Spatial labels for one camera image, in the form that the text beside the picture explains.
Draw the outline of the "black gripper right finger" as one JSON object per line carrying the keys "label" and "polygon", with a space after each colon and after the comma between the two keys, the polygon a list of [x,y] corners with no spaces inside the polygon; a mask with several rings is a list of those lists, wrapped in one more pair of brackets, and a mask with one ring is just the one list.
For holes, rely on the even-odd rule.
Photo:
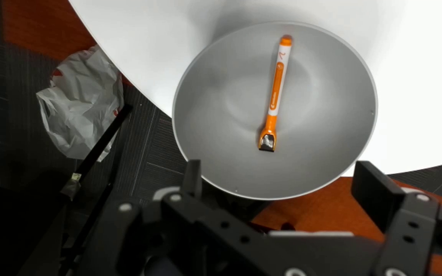
{"label": "black gripper right finger", "polygon": [[383,232],[372,276],[428,276],[432,254],[442,255],[442,202],[405,191],[372,162],[354,163],[351,194]]}

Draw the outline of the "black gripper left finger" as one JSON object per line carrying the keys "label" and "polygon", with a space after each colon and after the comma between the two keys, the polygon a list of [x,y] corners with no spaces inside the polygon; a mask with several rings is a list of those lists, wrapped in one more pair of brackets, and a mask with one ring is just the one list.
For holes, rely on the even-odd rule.
{"label": "black gripper left finger", "polygon": [[99,214],[110,220],[76,265],[76,276],[282,276],[276,243],[202,196],[201,162],[158,197]]}

